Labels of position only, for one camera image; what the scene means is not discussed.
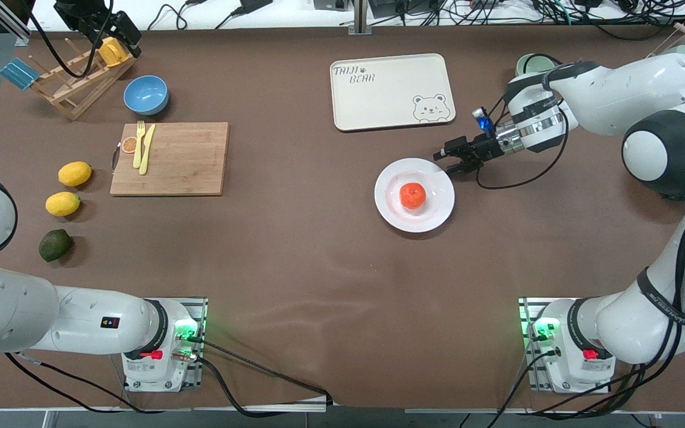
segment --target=blue bowl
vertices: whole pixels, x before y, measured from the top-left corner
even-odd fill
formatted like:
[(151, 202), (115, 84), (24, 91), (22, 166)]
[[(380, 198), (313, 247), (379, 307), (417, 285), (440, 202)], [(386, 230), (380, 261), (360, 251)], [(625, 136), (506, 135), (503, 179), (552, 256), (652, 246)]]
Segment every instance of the blue bowl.
[(123, 92), (125, 106), (138, 114), (157, 114), (168, 104), (168, 86), (158, 76), (141, 76), (131, 81)]

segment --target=small black label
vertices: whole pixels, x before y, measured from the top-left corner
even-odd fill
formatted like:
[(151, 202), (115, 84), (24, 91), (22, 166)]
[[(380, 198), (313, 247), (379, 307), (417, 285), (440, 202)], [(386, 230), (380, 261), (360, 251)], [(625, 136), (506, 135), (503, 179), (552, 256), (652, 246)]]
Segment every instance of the small black label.
[(100, 328), (118, 328), (119, 323), (119, 317), (102, 317)]

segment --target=fork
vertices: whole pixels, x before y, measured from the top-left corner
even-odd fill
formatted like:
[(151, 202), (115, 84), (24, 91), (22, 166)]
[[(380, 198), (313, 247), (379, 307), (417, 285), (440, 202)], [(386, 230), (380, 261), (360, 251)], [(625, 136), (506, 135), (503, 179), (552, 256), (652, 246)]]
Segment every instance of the fork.
[(136, 121), (136, 150), (134, 150), (134, 168), (139, 169), (142, 165), (142, 137), (147, 133), (144, 120)]

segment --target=white tray with bear drawing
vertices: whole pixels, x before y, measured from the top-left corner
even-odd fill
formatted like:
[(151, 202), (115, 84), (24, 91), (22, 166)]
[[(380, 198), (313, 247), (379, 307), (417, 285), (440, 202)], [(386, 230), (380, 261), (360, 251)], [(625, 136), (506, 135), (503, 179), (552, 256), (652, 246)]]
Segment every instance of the white tray with bear drawing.
[(336, 61), (329, 79), (341, 131), (444, 124), (456, 117), (445, 60), (437, 53)]

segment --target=bear drawing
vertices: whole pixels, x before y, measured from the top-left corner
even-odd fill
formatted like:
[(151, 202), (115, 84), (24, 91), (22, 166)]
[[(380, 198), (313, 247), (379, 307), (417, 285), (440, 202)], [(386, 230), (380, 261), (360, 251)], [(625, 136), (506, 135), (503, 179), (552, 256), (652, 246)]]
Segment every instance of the bear drawing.
[(432, 98), (414, 97), (414, 117), (419, 122), (445, 122), (451, 111), (445, 105), (445, 95), (437, 94)]

